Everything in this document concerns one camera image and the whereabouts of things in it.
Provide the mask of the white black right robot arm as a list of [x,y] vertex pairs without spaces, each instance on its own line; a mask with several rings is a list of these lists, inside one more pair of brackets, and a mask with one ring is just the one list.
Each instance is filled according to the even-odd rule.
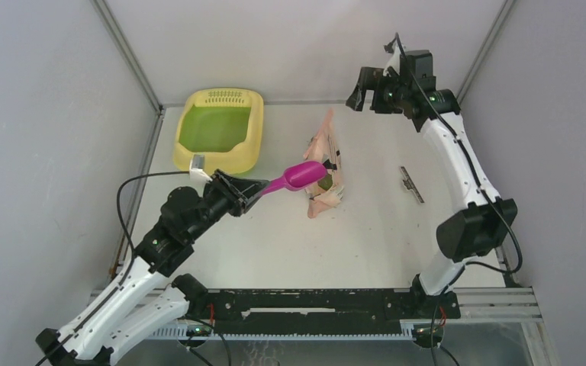
[[465,132],[460,105],[449,89],[436,88],[436,77],[417,77],[410,71],[363,67],[346,106],[361,111],[365,94],[373,93],[376,114],[403,114],[436,153],[448,185],[452,214],[436,228],[438,250],[430,264],[415,276],[410,289],[411,309],[432,316],[441,301],[470,266],[503,275],[518,272],[520,264],[502,269],[482,261],[509,236],[517,204],[503,199],[490,183]]

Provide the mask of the magenta plastic scoop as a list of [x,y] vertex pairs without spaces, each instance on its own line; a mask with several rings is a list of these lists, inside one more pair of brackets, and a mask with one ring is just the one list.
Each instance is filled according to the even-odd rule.
[[282,189],[300,191],[309,185],[321,180],[327,174],[327,169],[320,162],[304,161],[288,167],[281,176],[270,181],[261,195],[271,194]]

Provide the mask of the peach cat litter bag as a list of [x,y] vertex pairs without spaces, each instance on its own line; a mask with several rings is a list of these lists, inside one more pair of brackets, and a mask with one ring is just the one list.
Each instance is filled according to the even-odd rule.
[[319,162],[326,169],[320,180],[304,189],[308,198],[309,218],[315,218],[326,210],[336,208],[343,201],[342,161],[333,117],[334,111],[330,108],[304,154],[305,160]]

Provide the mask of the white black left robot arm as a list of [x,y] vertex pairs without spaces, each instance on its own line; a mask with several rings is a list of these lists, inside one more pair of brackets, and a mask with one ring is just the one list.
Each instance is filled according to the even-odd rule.
[[[36,338],[43,361],[52,365],[115,365],[135,345],[182,316],[197,318],[208,308],[206,288],[189,274],[167,284],[194,252],[195,241],[229,214],[246,213],[270,185],[217,170],[199,194],[189,186],[172,190],[153,228],[134,247],[122,272],[75,319]],[[140,310],[156,286],[166,289]]]

